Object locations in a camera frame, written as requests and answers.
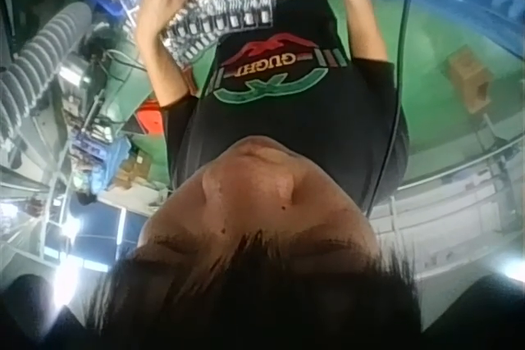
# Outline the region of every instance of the green logo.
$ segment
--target green logo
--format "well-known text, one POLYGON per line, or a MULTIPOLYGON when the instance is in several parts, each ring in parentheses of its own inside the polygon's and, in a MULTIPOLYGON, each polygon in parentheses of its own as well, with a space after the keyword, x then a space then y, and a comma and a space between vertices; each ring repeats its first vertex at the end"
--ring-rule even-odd
POLYGON ((288 73, 272 76, 267 82, 253 80, 246 82, 249 89, 245 92, 232 92, 228 89, 218 89, 215 97, 227 104, 246 104, 261 98, 277 98, 305 92, 317 85, 328 74, 328 69, 314 69, 308 75, 294 82, 284 82, 288 73))

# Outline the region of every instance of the green floor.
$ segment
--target green floor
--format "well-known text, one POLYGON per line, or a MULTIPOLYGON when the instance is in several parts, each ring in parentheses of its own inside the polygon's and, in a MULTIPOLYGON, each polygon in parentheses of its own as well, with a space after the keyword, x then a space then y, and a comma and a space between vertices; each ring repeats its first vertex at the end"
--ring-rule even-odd
MULTIPOLYGON (((348 43, 344 3, 341 0, 330 2, 339 21, 340 37, 343 43, 348 43)), ((374 5, 390 59, 394 60, 398 50, 402 4, 400 1, 374 0, 374 5)), ((473 132, 473 118, 464 109, 445 73, 446 59, 463 45, 468 45, 489 66, 495 77, 490 91, 492 104, 488 109, 491 119, 497 122, 522 109, 523 63, 519 59, 479 34, 461 26, 451 26, 447 20, 413 7, 404 61, 404 109, 409 122, 412 154, 439 147, 473 132)), ((120 49, 132 57, 137 56, 132 44, 122 43, 120 49)), ((212 59, 213 51, 210 51, 194 65, 199 87, 206 79, 212 59)), ((114 65, 112 73, 121 78, 127 78, 130 74, 128 69, 119 65, 114 65)), ((109 99, 104 110, 111 118, 120 121, 136 110, 151 93, 151 86, 146 74, 135 70, 124 85, 110 81, 107 91, 109 99)), ((167 155, 163 139, 140 136, 135 138, 135 142, 154 158, 151 180, 167 182, 167 155)), ((421 176, 427 170, 439 170, 462 160, 464 152, 449 150, 445 154, 437 153, 431 169, 419 168, 422 165, 417 164, 418 168, 409 169, 409 177, 421 176)))

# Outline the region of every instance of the flexible duct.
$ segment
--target flexible duct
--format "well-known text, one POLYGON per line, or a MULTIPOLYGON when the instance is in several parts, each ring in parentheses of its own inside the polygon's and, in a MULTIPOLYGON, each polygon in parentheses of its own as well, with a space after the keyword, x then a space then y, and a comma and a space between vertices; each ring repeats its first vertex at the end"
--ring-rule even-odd
POLYGON ((72 3, 56 14, 0 74, 0 146, 16 135, 21 122, 48 90, 61 63, 91 25, 91 10, 72 3))

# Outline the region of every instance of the red object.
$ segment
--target red object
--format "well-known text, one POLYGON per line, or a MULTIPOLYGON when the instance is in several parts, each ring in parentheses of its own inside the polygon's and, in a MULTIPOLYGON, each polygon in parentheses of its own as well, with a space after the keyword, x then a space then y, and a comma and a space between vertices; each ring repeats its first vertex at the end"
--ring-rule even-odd
POLYGON ((148 99, 137 110, 137 119, 148 134, 164 134, 161 108, 157 100, 148 99))
MULTIPOLYGON (((186 67, 182 72, 188 84, 190 94, 197 97, 199 90, 195 85, 193 68, 191 66, 186 67)), ((164 134, 161 108, 157 100, 149 98, 144 101, 142 106, 137 110, 137 119, 148 134, 164 134)))

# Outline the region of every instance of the cardboard box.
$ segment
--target cardboard box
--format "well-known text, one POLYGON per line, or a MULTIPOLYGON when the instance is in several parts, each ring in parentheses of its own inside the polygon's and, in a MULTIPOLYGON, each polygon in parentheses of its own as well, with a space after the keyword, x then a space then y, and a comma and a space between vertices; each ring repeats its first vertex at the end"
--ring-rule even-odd
POLYGON ((131 189, 133 182, 137 178, 147 180, 152 162, 151 157, 145 152, 139 152, 136 156, 131 155, 122 163, 121 168, 119 168, 115 174, 112 180, 112 186, 127 190, 131 189))
POLYGON ((143 180, 146 180, 149 177, 151 165, 151 157, 145 152, 140 151, 139 155, 135 158, 135 165, 132 171, 133 179, 142 178, 143 180))
POLYGON ((449 77, 471 114, 491 103, 488 91, 493 80, 492 73, 470 48, 461 48, 449 57, 449 77))

